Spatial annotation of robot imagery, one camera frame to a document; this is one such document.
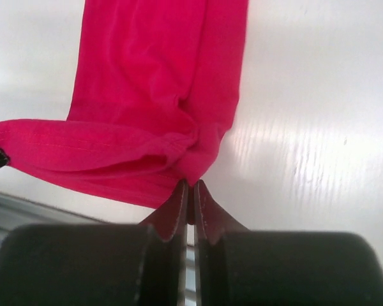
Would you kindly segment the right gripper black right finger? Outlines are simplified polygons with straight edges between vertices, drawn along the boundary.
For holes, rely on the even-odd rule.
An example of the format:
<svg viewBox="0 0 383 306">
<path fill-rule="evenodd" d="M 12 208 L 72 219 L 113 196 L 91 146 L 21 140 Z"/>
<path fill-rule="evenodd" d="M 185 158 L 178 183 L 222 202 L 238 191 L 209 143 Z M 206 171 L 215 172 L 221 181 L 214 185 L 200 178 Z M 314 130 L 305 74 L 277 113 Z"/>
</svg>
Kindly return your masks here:
<svg viewBox="0 0 383 306">
<path fill-rule="evenodd" d="M 383 305 L 383 269 L 345 232 L 254 231 L 193 188 L 198 305 Z"/>
</svg>

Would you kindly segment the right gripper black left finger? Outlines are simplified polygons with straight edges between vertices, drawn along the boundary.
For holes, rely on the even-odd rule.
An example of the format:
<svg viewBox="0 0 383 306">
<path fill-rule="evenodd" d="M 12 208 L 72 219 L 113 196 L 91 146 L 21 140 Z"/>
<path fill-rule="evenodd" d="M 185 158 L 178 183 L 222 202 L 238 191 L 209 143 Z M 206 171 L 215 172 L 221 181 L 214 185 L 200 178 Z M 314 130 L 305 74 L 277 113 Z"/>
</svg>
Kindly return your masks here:
<svg viewBox="0 0 383 306">
<path fill-rule="evenodd" d="M 184 305 L 188 184 L 137 224 L 29 224 L 0 246 L 0 305 Z"/>
</svg>

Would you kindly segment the magenta t shirt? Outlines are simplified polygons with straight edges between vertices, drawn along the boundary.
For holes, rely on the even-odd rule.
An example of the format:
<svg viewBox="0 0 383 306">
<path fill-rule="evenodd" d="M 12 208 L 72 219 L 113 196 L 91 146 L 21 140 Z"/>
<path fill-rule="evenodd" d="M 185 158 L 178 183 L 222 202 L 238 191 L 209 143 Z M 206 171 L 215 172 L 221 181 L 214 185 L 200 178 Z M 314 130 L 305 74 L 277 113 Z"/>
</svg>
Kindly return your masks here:
<svg viewBox="0 0 383 306">
<path fill-rule="evenodd" d="M 247 1 L 86 1 L 66 120 L 0 122 L 7 166 L 157 208 L 216 159 L 239 101 Z"/>
</svg>

